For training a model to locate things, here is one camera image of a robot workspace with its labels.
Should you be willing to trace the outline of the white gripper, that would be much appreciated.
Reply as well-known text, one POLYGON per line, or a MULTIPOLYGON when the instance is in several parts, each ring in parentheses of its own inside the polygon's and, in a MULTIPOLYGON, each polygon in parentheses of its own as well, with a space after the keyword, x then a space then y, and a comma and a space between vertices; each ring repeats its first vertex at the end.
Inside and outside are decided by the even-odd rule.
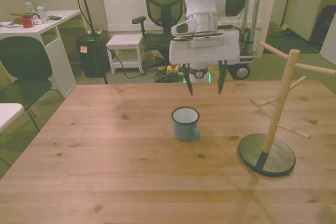
POLYGON ((188 90, 193 96, 190 81, 190 65, 187 63, 218 61, 218 93, 221 94, 227 74, 227 60, 233 60, 240 55, 239 31, 224 30, 220 35, 194 37, 188 41, 171 41, 169 61, 171 64, 183 65, 183 75, 188 90))

